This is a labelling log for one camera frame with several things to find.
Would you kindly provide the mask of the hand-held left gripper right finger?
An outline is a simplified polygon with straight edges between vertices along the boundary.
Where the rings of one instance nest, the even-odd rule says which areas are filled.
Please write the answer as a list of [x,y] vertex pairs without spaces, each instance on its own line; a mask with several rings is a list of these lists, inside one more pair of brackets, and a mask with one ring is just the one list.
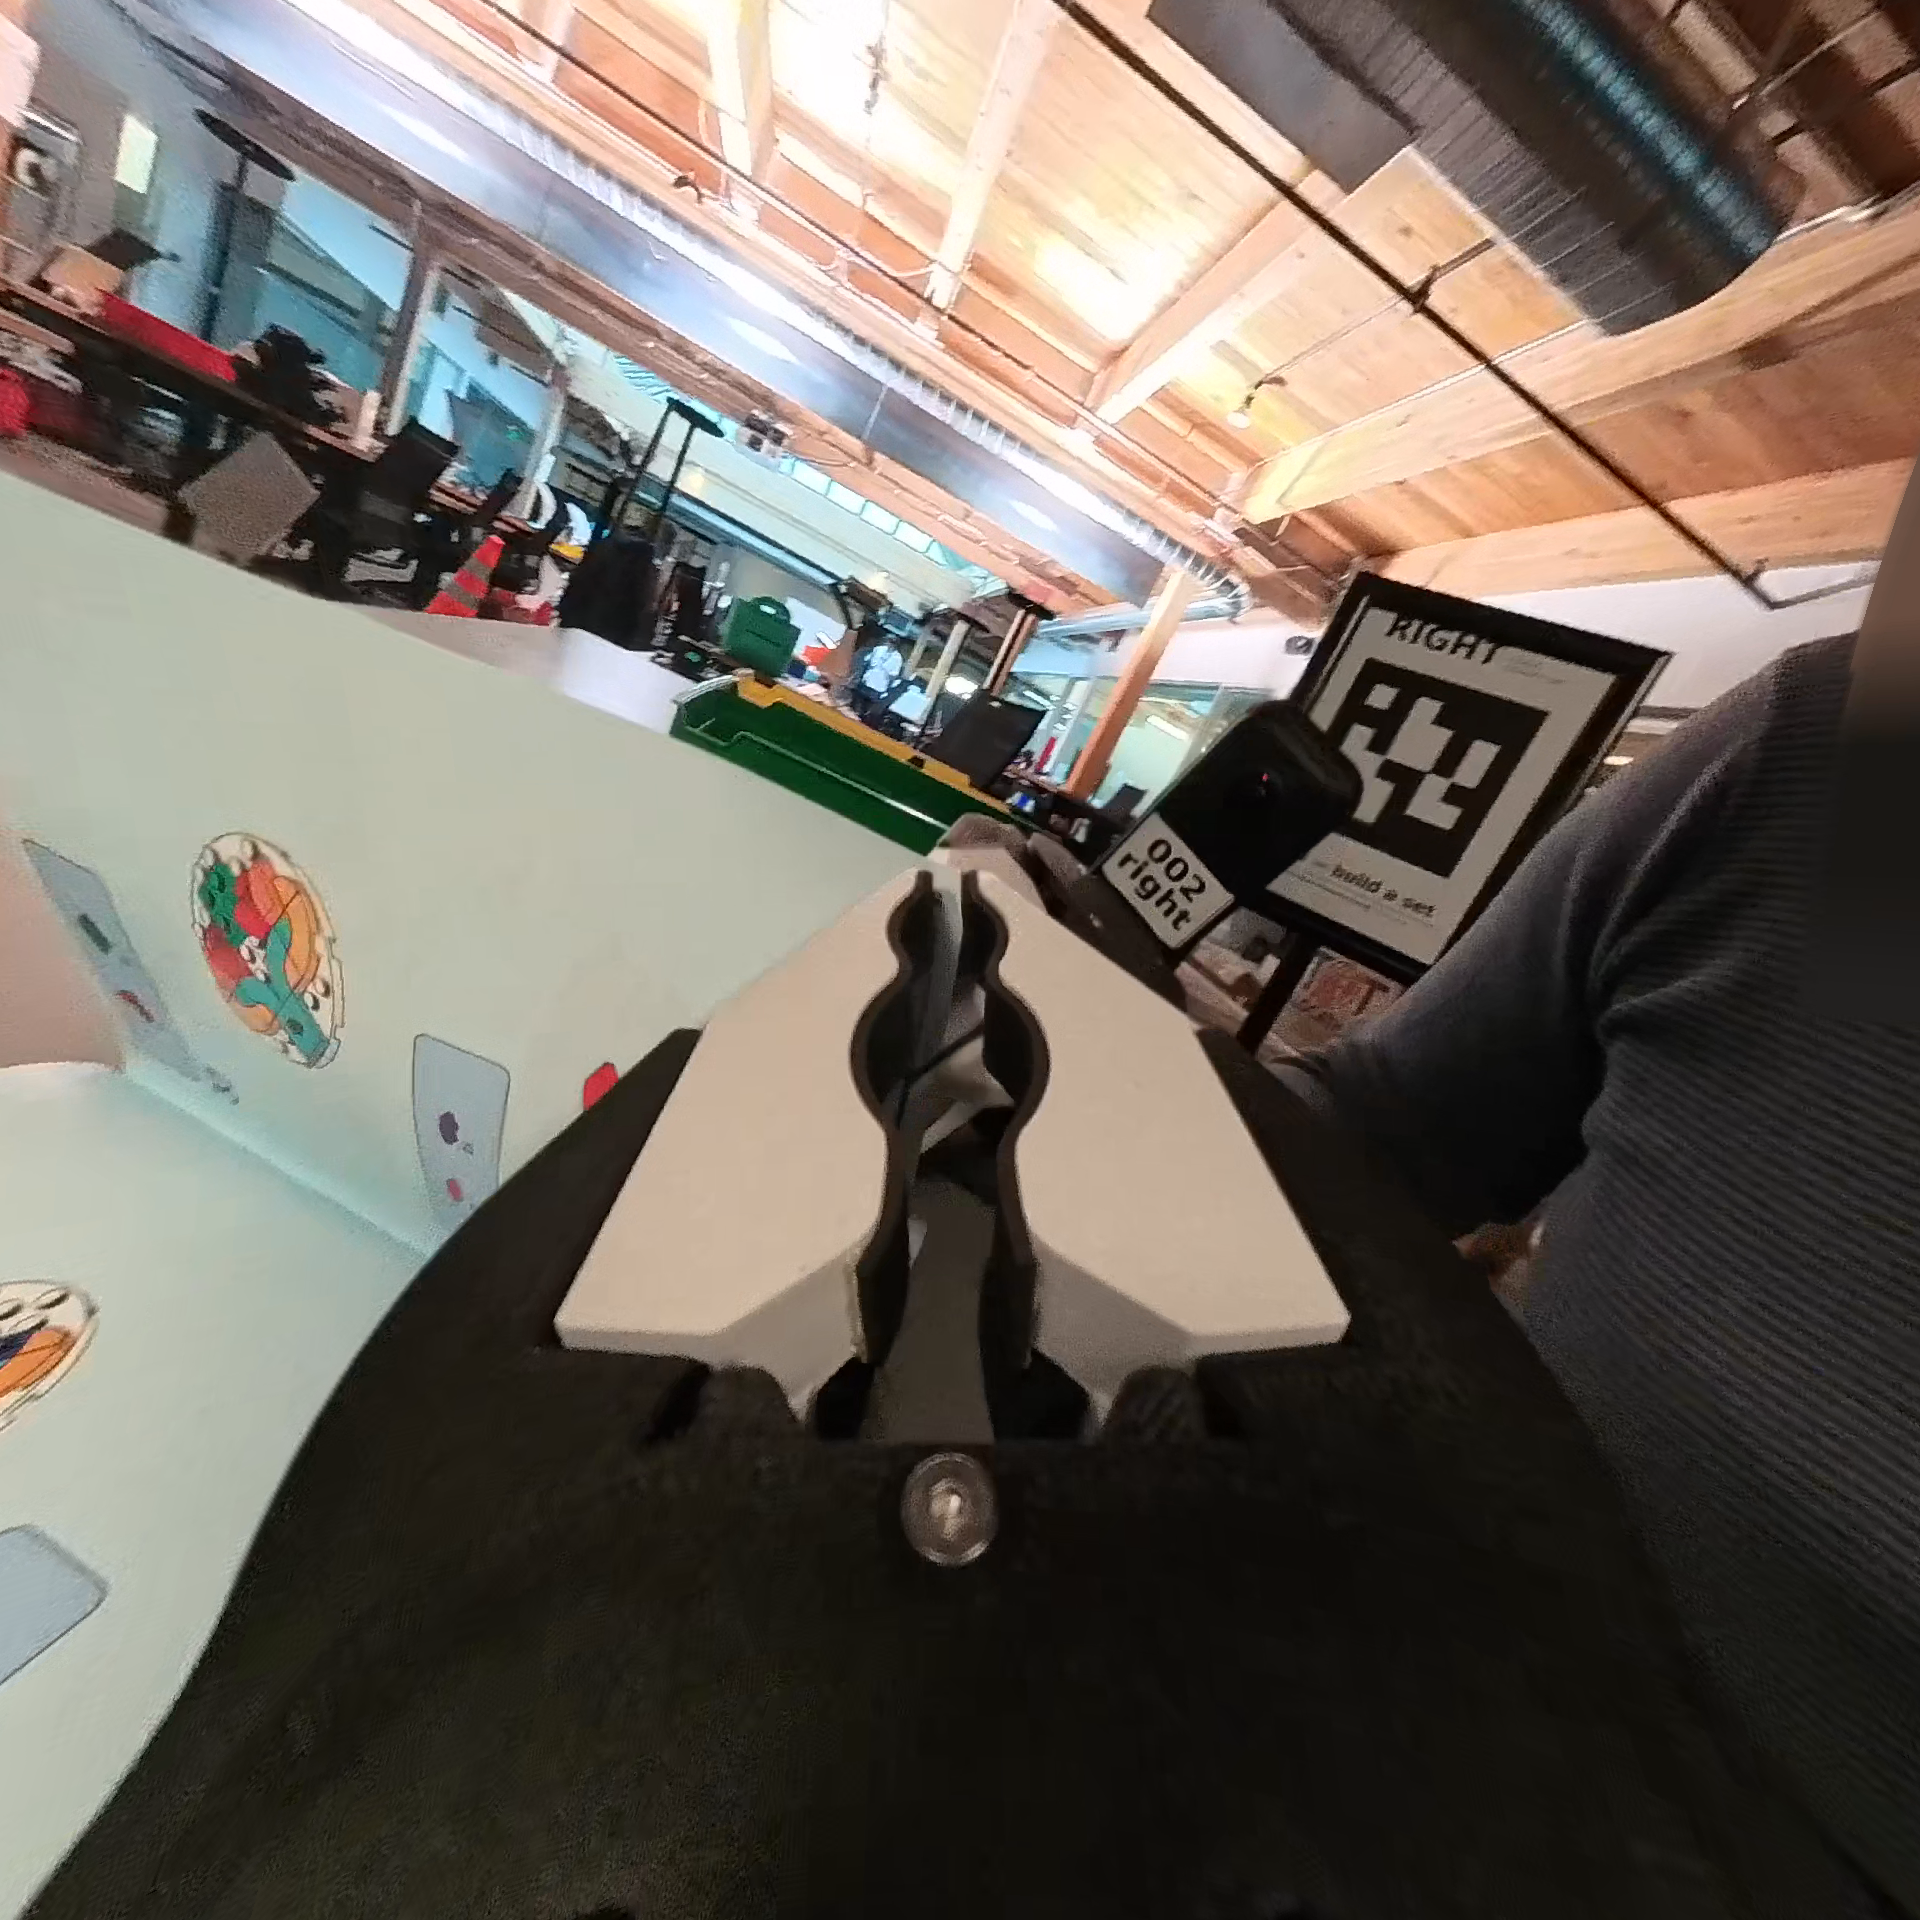
[[1171,1004],[993,876],[964,877],[998,1152],[1007,1354],[1332,1347],[1352,1312]]

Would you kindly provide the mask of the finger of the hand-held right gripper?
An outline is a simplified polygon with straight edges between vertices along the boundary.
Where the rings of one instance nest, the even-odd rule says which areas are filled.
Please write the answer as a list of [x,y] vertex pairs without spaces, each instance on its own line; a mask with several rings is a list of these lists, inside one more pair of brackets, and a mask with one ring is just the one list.
[[1007,819],[958,819],[927,856],[964,876],[993,876],[1008,888],[1037,888],[1027,860],[1030,834]]

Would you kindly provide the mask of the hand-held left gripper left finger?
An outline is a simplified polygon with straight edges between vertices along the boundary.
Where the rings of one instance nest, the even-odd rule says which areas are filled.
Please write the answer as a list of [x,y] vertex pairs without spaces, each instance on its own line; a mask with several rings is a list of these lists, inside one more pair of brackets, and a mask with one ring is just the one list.
[[903,1132],[941,888],[903,876],[702,1028],[570,1293],[585,1354],[887,1354],[910,1286]]

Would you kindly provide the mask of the lego instruction booklet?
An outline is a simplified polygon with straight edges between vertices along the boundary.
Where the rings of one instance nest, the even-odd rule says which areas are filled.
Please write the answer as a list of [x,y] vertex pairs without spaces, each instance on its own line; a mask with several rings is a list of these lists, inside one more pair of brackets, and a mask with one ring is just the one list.
[[4,1915],[206,1650],[376,1312],[477,1200],[417,1044],[504,1074],[491,1188],[906,856],[500,668],[4,484],[4,933],[132,1068],[4,1072]]

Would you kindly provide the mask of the green plastic bin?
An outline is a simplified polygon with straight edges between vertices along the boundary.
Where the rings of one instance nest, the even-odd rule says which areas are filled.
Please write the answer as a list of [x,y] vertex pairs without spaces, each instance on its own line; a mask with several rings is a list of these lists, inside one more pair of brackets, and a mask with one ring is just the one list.
[[682,693],[669,737],[914,856],[930,856],[971,816],[1017,826],[1011,810],[943,762],[755,675],[725,675]]

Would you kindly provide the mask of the printed tag card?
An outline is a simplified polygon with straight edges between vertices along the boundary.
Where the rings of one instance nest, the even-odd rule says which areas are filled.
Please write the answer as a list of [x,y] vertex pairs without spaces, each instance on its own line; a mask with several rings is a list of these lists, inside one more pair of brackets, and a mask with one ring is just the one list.
[[1390,980],[1433,970],[1585,796],[1671,653],[1360,572],[1293,703],[1363,779],[1263,911]]

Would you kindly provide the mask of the black office chair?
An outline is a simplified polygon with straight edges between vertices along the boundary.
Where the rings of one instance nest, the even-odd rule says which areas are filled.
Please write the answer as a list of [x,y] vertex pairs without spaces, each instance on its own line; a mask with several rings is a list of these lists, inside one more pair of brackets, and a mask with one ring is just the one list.
[[417,522],[429,512],[434,488],[461,461],[454,440],[410,420],[380,455],[337,470],[306,515],[310,571],[327,598],[349,589],[349,564],[360,555],[417,552]]

